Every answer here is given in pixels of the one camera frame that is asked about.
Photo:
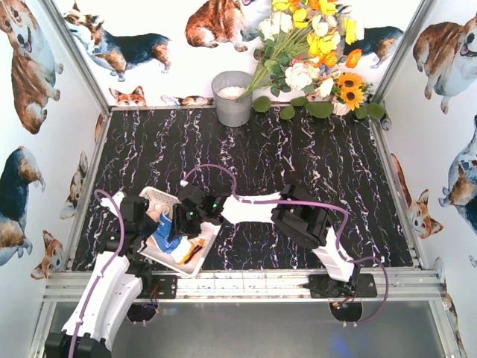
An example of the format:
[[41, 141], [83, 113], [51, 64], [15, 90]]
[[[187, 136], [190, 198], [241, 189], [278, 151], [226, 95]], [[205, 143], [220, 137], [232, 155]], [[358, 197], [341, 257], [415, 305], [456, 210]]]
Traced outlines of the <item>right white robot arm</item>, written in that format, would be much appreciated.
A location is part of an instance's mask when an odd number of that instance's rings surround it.
[[356, 285], [360, 268], [341, 244], [348, 212], [320, 203], [295, 185], [270, 195], [240, 196], [234, 192], [213, 195], [189, 183], [177, 199], [172, 207], [173, 237], [196, 237], [203, 223], [274, 224], [298, 246], [312, 251], [331, 279]]

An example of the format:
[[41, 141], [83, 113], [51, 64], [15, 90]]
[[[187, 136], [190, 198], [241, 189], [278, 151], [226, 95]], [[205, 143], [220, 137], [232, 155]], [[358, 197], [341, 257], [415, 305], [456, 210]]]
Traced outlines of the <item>cream glove red cuff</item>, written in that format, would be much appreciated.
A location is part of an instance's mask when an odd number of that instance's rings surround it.
[[171, 222], [173, 207], [165, 204], [154, 204], [148, 209], [147, 214], [158, 224]]

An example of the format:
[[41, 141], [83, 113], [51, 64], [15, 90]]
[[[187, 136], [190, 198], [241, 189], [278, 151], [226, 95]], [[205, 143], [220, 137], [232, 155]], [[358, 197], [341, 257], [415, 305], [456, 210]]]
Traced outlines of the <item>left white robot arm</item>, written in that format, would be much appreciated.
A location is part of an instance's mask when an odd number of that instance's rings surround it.
[[133, 302], [151, 287], [147, 263], [135, 253], [158, 228], [148, 214], [149, 200], [117, 192], [94, 191], [101, 205], [119, 220], [119, 231], [105, 233], [81, 298], [59, 333], [49, 333], [46, 357], [111, 357], [116, 334]]

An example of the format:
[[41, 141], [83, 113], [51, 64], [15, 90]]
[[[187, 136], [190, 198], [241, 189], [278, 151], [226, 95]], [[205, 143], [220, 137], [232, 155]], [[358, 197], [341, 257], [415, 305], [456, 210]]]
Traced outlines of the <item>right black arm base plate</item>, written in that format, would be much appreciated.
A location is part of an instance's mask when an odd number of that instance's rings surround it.
[[300, 287], [308, 289], [312, 298], [376, 298], [378, 295], [372, 274], [358, 274], [348, 282], [333, 280], [327, 274], [310, 274]]

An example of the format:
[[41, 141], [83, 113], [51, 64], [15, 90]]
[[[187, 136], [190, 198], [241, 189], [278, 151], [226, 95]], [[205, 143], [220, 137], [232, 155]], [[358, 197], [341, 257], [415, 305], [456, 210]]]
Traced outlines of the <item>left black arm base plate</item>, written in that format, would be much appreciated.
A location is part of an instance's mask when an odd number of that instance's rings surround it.
[[148, 298], [157, 299], [175, 299], [177, 294], [177, 281], [177, 275], [153, 275], [146, 296]]

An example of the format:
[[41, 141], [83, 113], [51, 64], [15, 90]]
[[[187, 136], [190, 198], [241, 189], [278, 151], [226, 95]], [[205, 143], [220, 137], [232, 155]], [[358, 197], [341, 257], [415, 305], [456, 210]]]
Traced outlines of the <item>blue dotted glove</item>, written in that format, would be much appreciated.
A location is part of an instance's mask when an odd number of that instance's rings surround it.
[[176, 264], [187, 264], [203, 248], [205, 240], [182, 236], [169, 241], [171, 226], [172, 221], [158, 224], [158, 228], [152, 234], [154, 244], [161, 252], [171, 256]]

